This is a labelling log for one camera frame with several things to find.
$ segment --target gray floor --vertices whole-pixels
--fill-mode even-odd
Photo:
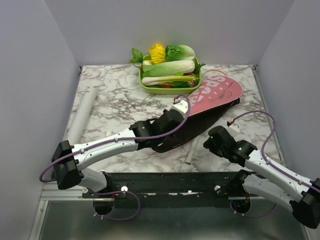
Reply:
[[[251,214],[261,214],[273,204],[256,200]],[[124,217],[133,209],[113,210]],[[304,240],[302,226],[280,207],[264,218],[234,215],[228,208],[143,208],[130,221],[94,217],[92,204],[84,201],[51,202],[42,227],[42,240]]]

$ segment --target basket of vegetables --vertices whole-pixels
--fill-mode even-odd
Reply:
[[[139,80],[150,94],[190,94],[201,84],[200,68],[194,50],[186,45],[154,44],[148,55],[132,49],[131,63],[140,63]]]

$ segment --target cable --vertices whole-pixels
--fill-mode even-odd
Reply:
[[[93,203],[93,206],[92,206],[92,209],[94,211],[94,215],[93,216],[94,217],[95,216],[99,216],[99,217],[101,217],[101,220],[102,219],[109,219],[109,220],[113,220],[113,221],[127,221],[127,220],[135,218],[140,212],[140,209],[141,209],[140,200],[139,200],[138,196],[136,194],[134,194],[133,192],[131,192],[131,191],[111,191],[111,192],[106,192],[106,193],[100,193],[100,192],[94,192],[94,193],[97,194],[97,195],[105,195],[105,196],[106,195],[113,195],[113,194],[124,194],[124,193],[125,194],[131,194],[132,196],[135,197],[135,199],[136,199],[136,201],[138,203],[138,207],[137,207],[135,213],[133,215],[131,215],[131,216],[124,217],[124,218],[115,218],[115,217],[111,217],[111,216],[100,215],[100,214],[98,214],[96,212],[95,203]]]
[[[95,147],[99,147],[101,145],[105,145],[105,144],[109,144],[109,143],[113,143],[113,142],[116,142],[116,141],[124,141],[124,140],[152,140],[152,139],[160,139],[160,138],[164,138],[166,136],[169,136],[173,133],[175,133],[176,131],[178,131],[184,124],[185,122],[187,121],[189,115],[190,115],[190,108],[191,108],[191,103],[190,103],[190,100],[188,98],[187,95],[184,95],[184,94],[179,94],[177,97],[174,98],[174,104],[176,104],[176,100],[179,98],[179,97],[183,97],[186,99],[186,102],[188,103],[188,110],[185,114],[185,117],[183,119],[183,121],[174,129],[172,129],[171,131],[168,131],[166,133],[163,133],[163,134],[160,134],[160,135],[156,135],[156,136],[135,136],[135,137],[119,137],[118,139],[109,139],[109,140],[105,140],[105,141],[102,141],[102,142],[99,142],[99,143],[96,143],[96,144],[93,144],[91,146],[87,146],[85,147],[83,150],[84,151],[88,151],[90,149],[93,149]],[[50,169],[52,168],[54,165],[60,163],[61,161],[67,159],[67,158],[70,158],[74,155],[77,155],[77,154],[81,154],[81,150],[78,150],[78,151],[75,151],[75,152],[72,152],[72,153],[69,153],[63,157],[60,157],[58,158],[57,160],[51,162],[40,174],[39,176],[39,181],[42,182],[42,183],[50,183],[50,182],[54,182],[56,181],[56,179],[43,179],[45,173]]]
[[[262,147],[261,147],[261,155],[262,155],[264,161],[265,161],[266,163],[268,163],[271,167],[273,167],[275,170],[277,170],[278,172],[280,172],[280,173],[282,173],[283,175],[287,176],[288,178],[290,178],[290,179],[296,181],[297,183],[302,184],[302,185],[304,185],[304,186],[306,186],[306,187],[308,187],[308,188],[311,188],[312,190],[320,193],[320,189],[317,189],[316,187],[312,186],[311,184],[306,183],[306,182],[304,182],[303,180],[300,180],[300,179],[296,178],[295,176],[287,173],[286,171],[283,171],[281,168],[279,168],[278,166],[276,166],[275,164],[273,164],[271,161],[269,161],[269,160],[267,159],[267,157],[266,157],[266,155],[265,155],[265,147],[266,147],[268,141],[271,139],[272,135],[273,135],[273,134],[275,133],[275,131],[276,131],[276,120],[275,120],[275,118],[274,118],[270,113],[265,112],[265,111],[261,111],[261,110],[247,111],[247,112],[245,112],[245,113],[243,113],[243,114],[235,117],[235,118],[232,120],[232,122],[230,122],[229,124],[233,124],[233,123],[235,122],[235,120],[243,117],[244,115],[252,114],[252,113],[265,114],[265,115],[269,116],[269,117],[272,119],[272,121],[273,121],[273,128],[272,128],[269,136],[268,136],[268,137],[265,139],[265,141],[263,142]]]
[[[259,215],[249,215],[249,214],[244,214],[244,213],[237,212],[237,209],[232,206],[233,204],[235,204],[235,203],[234,203],[234,201],[231,200],[230,201],[230,208],[233,211],[233,213],[236,214],[236,215],[242,216],[242,217],[247,217],[247,218],[263,218],[263,217],[266,217],[266,216],[272,214],[278,207],[278,205],[275,204],[273,206],[273,208],[270,211],[266,212],[266,213],[259,214]]]

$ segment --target green leaf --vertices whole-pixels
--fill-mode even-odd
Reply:
[[[130,59],[130,63],[141,63],[144,61],[144,55],[139,49],[132,48],[132,59]]]
[[[201,63],[201,64],[199,64],[199,63],[194,63],[194,70],[193,70],[193,73],[194,74],[198,74],[198,73],[200,73],[200,69],[201,69],[201,67],[203,67],[204,65],[206,65],[206,64],[204,64],[204,63]]]

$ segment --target yellow vegetable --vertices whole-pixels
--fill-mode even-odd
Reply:
[[[166,61],[166,48],[161,44],[154,44],[150,49],[149,53],[151,56],[150,62],[153,64],[160,64]]]

